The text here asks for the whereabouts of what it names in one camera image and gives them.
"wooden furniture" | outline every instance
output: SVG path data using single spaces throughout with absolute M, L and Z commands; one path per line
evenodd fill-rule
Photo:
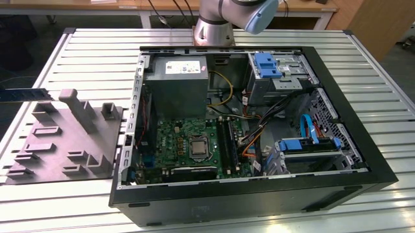
M 380 61 L 415 21 L 414 0 L 332 0 L 339 6 L 328 30 L 352 31 Z
M 151 28 L 149 17 L 156 15 L 148 0 L 117 0 L 117 3 L 91 4 L 89 0 L 9 0 L 1 4 L 0 14 L 16 15 L 136 15 L 140 16 L 143 28 Z M 152 0 L 160 15 L 180 15 L 180 11 L 171 0 Z M 199 0 L 188 0 L 193 14 L 199 14 Z M 334 12 L 339 10 L 332 0 L 319 4 L 314 0 L 287 0 L 288 17 L 294 19 L 314 19 L 310 27 L 303 29 L 324 30 Z M 189 10 L 184 0 L 177 0 L 184 14 Z M 284 17 L 286 5 L 280 4 L 276 17 Z
M 171 0 L 151 0 L 157 12 L 160 15 L 180 15 L 180 11 L 177 9 L 177 6 L 175 5 L 173 1 Z M 188 7 L 184 2 L 184 0 L 176 1 L 184 14 L 189 15 Z M 193 14 L 199 14 L 199 0 L 187 0 L 188 5 L 193 11 Z M 288 17 L 296 18 L 314 18 L 314 25 L 310 29 L 314 30 L 324 30 L 326 26 L 330 22 L 332 13 L 339 10 L 339 7 L 332 2 L 332 0 L 328 1 L 327 4 L 319 4 L 314 0 L 287 0 L 288 3 Z M 141 16 L 148 15 L 155 16 L 156 13 L 152 10 L 151 4 L 148 0 L 141 0 Z M 286 5 L 282 3 L 276 10 L 276 17 L 284 17 L 284 11 L 286 11 Z M 143 24 L 145 23 L 145 26 L 143 25 L 143 28 L 151 28 L 149 19 L 145 22 L 147 19 L 141 19 Z

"table surface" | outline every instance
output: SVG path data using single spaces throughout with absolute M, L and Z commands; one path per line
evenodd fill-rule
M 111 180 L 0 186 L 0 232 L 410 232 L 415 227 L 415 107 L 352 36 L 342 31 L 235 30 L 236 45 L 314 46 L 399 182 L 366 193 L 328 211 L 139 228 L 108 207 Z M 104 102 L 129 107 L 140 46 L 191 46 L 187 29 L 77 29 L 64 34 L 33 87 L 53 98 L 76 88 L 92 107 Z M 31 131 L 25 102 L 0 142 L 0 167 L 13 163 Z M 117 144 L 123 144 L 120 134 Z M 0 183 L 7 169 L 0 170 Z
M 200 0 L 187 0 L 192 10 L 199 10 Z M 184 0 L 176 1 L 183 10 L 187 10 Z M 177 11 L 172 0 L 152 0 L 157 10 Z M 327 4 L 319 4 L 315 0 L 287 0 L 288 9 L 292 12 L 336 12 L 336 4 L 328 0 Z M 148 0 L 117 0 L 117 3 L 91 4 L 89 0 L 9 0 L 0 8 L 32 8 L 32 9 L 73 9 L 73 10 L 152 10 Z M 284 11 L 284 4 L 279 5 L 279 11 Z

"cpu socket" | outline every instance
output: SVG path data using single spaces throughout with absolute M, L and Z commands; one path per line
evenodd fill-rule
M 197 137 L 189 140 L 189 158 L 200 162 L 208 158 L 208 138 Z

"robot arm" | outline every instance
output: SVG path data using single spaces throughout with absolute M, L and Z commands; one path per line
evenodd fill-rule
M 278 0 L 200 0 L 195 44 L 228 46 L 234 44 L 232 24 L 252 34 L 268 26 Z

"expansion slot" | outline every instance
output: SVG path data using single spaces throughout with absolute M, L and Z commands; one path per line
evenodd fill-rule
M 229 119 L 216 120 L 216 131 L 223 173 L 231 174 L 239 170 L 239 161 Z

